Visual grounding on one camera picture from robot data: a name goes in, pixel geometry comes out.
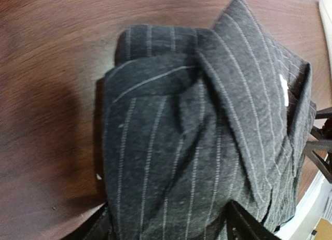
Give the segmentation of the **dark pinstriped long sleeve shirt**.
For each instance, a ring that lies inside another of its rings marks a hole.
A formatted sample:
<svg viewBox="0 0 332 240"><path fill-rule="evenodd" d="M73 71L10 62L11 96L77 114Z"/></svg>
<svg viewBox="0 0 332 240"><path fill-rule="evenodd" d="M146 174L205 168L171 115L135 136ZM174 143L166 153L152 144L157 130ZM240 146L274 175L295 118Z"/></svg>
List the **dark pinstriped long sleeve shirt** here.
<svg viewBox="0 0 332 240"><path fill-rule="evenodd" d="M243 0L211 29L128 27L103 91L115 238L226 239L231 200L270 232L293 218L311 80Z"/></svg>

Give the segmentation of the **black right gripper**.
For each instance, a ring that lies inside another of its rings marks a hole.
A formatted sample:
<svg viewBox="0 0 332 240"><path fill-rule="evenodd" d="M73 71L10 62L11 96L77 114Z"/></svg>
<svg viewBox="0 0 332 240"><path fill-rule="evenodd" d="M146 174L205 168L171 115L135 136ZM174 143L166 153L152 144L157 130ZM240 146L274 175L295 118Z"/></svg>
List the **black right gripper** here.
<svg viewBox="0 0 332 240"><path fill-rule="evenodd" d="M331 107L319 110L315 119L326 119L322 128L313 126L310 134L316 141L307 141L306 156L316 165L329 183L331 183ZM316 152L326 151L327 159Z"/></svg>

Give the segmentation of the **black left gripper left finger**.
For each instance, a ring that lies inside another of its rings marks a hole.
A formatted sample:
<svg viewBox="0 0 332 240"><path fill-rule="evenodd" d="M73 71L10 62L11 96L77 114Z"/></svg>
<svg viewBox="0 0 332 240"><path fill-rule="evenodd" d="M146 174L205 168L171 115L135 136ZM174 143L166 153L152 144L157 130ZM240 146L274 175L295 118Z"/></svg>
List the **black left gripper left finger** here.
<svg viewBox="0 0 332 240"><path fill-rule="evenodd" d="M91 217L61 240L116 239L108 203L103 204Z"/></svg>

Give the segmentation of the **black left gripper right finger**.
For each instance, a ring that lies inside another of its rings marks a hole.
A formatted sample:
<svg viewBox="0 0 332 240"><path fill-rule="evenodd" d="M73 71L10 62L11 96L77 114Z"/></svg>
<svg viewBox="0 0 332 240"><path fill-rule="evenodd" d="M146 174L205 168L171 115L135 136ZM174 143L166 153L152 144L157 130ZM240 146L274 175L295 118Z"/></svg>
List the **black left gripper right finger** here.
<svg viewBox="0 0 332 240"><path fill-rule="evenodd" d="M261 225L237 201L231 200L226 206L227 239L280 240Z"/></svg>

